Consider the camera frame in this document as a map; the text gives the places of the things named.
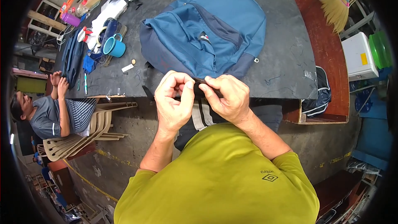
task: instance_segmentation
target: blue backpack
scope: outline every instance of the blue backpack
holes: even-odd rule
[[[242,78],[264,45],[265,31],[266,16],[254,0],[176,0],[142,21],[141,52],[163,74]]]

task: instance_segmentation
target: green plastic container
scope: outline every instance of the green plastic container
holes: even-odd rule
[[[369,36],[373,61],[381,69],[392,66],[391,49],[384,31],[379,31]]]

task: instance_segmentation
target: blue bucket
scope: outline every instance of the blue bucket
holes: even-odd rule
[[[120,36],[120,40],[116,40],[116,35]],[[121,57],[126,51],[126,44],[122,43],[122,34],[117,33],[108,38],[103,46],[103,53],[111,56]]]

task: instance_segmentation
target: stacked plastic chairs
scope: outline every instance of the stacked plastic chairs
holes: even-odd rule
[[[84,147],[95,140],[119,140],[127,136],[126,133],[109,132],[111,127],[112,112],[127,108],[137,107],[136,102],[97,104],[90,121],[90,135],[79,136],[71,134],[64,138],[51,138],[43,140],[44,151],[38,147],[41,156],[47,155],[51,161],[57,161],[76,155]]]

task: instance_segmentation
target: hand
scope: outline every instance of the hand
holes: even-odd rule
[[[62,71],[57,71],[50,75],[50,81],[53,87],[58,86],[59,80],[61,79],[61,73]]]
[[[214,112],[234,125],[240,124],[250,116],[249,87],[231,75],[221,75],[213,79],[206,76],[206,84],[199,88],[205,93]],[[219,99],[213,89],[219,89],[223,98]]]
[[[158,110],[159,130],[177,132],[185,125],[192,115],[194,80],[186,73],[173,70],[160,81],[155,91],[155,101]],[[176,101],[177,93],[181,102]]]
[[[65,77],[62,77],[58,83],[58,97],[65,98],[65,94],[67,93],[67,89],[69,87],[69,83]]]

